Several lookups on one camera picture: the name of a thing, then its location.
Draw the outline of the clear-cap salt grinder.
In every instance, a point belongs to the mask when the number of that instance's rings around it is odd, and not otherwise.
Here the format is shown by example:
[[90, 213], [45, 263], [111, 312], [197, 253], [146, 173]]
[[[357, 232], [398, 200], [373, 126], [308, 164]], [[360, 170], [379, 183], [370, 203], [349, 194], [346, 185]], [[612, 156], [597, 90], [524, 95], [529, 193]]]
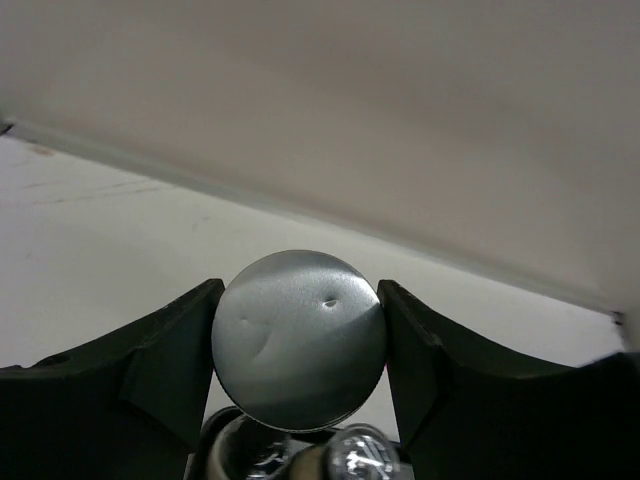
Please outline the clear-cap salt grinder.
[[294, 455], [290, 435], [225, 407], [205, 421], [188, 477], [284, 479]]

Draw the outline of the black-cap salt bottle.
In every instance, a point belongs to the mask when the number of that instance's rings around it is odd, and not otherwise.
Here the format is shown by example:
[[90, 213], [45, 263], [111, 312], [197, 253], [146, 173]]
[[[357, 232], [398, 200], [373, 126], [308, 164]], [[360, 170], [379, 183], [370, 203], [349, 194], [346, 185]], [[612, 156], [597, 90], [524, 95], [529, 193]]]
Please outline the black-cap salt bottle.
[[356, 423], [296, 434], [285, 479], [414, 479], [408, 456], [378, 428]]

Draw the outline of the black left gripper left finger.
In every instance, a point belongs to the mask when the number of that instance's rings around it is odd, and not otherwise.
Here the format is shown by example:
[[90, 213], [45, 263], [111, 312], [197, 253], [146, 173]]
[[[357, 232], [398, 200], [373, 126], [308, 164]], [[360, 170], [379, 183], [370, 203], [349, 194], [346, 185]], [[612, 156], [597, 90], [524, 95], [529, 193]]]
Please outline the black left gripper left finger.
[[223, 291], [207, 280], [95, 340], [2, 369], [2, 478], [182, 478], [199, 441]]

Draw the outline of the blue-label silver-lid bead jar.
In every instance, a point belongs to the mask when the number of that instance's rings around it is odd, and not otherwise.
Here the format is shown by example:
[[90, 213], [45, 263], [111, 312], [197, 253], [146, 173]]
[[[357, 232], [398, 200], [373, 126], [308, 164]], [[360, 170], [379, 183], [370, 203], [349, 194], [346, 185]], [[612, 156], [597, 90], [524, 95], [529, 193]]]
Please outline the blue-label silver-lid bead jar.
[[348, 418], [375, 390], [387, 328], [358, 270], [326, 253], [287, 250], [250, 264], [224, 290], [211, 349], [221, 388], [245, 414], [311, 432]]

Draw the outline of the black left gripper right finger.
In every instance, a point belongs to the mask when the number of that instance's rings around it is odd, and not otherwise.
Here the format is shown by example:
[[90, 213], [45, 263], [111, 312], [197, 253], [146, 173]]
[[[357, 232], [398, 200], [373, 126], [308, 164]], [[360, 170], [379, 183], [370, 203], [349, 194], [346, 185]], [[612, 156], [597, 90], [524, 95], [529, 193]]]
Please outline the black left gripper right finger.
[[525, 355], [378, 285], [403, 452], [418, 479], [635, 479], [639, 356]]

